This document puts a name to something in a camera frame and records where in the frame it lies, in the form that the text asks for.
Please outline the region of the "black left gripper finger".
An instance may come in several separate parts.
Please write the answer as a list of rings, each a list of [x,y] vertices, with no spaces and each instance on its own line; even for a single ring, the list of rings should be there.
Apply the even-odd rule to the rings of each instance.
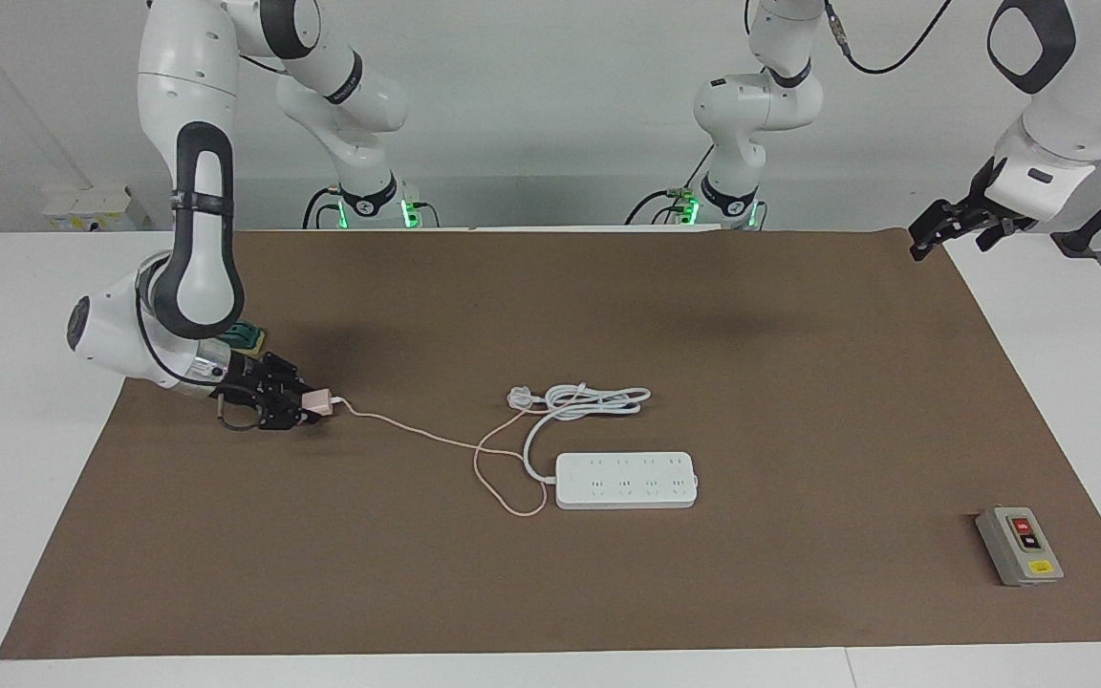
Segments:
[[[961,221],[961,208],[944,199],[935,200],[908,226],[912,238],[911,256],[915,262],[922,262],[935,247],[960,238],[966,231]]]
[[[1036,219],[1028,217],[983,217],[975,222],[975,247],[979,252],[991,251],[991,249],[1010,234],[1031,230],[1037,223]]]

